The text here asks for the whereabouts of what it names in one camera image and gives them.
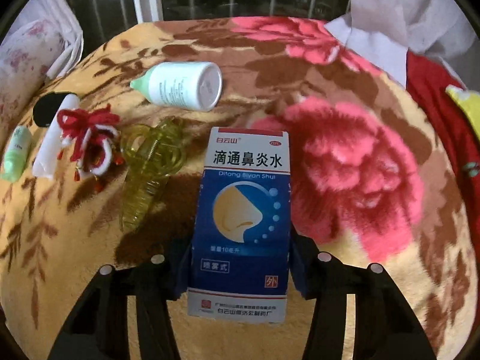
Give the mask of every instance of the blanket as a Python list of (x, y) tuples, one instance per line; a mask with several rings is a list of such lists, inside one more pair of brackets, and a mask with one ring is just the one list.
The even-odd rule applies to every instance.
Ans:
[[(150, 104), (129, 82), (162, 61), (213, 61), (223, 91), (210, 112)], [(66, 153), (53, 181), (33, 178), (44, 131), (32, 107), (51, 91), (75, 92), (81, 108), (111, 104), (120, 130), (181, 120), (187, 161), (135, 232), (119, 225), (125, 164), (74, 181)], [(21, 179), (0, 181), (0, 302), (32, 360), (47, 358), (79, 295), (103, 264), (133, 266), (190, 235), (212, 126), (290, 133), (292, 221), (342, 262), (382, 263), (411, 305), (440, 360), (465, 344), (477, 303), (476, 257), (465, 204), (443, 144), (425, 113), (368, 61), (343, 48), (316, 20), (248, 17), (137, 25), (41, 90), (21, 124), (33, 134)], [(314, 302), (289, 283), (286, 320), (249, 325), (186, 315), (169, 303), (183, 359), (300, 359)], [(354, 344), (354, 297), (344, 359)], [(140, 359), (134, 302), (130, 354)]]

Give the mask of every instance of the small green tube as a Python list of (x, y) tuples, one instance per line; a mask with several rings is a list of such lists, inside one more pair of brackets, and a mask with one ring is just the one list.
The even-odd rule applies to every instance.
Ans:
[(0, 178), (10, 183), (15, 183), (20, 178), (25, 168), (31, 142), (32, 134), (27, 127), (15, 128), (3, 157), (3, 173)]

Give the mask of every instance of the white cloth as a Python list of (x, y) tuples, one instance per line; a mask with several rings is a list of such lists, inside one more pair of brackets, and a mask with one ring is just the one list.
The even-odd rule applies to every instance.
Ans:
[(37, 20), (47, 19), (55, 32), (65, 41), (63, 52), (46, 72), (46, 80), (63, 76), (81, 59), (83, 52), (83, 31), (66, 0), (29, 0), (9, 29), (2, 46), (21, 27)]
[(351, 12), (325, 27), (404, 86), (407, 49), (444, 63), (471, 89), (480, 86), (480, 43), (454, 0), (351, 0)]

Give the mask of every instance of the nose illustration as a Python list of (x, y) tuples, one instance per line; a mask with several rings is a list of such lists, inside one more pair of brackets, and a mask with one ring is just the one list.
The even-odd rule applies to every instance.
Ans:
[(231, 186), (217, 196), (213, 219), (224, 237), (243, 243), (243, 233), (258, 225), (263, 215), (235, 186)]

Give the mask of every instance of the blue and white box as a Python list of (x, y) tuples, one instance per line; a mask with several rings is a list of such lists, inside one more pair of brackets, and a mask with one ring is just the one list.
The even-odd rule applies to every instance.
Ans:
[(188, 314), (284, 321), (289, 244), (288, 134), (212, 128), (195, 219)]

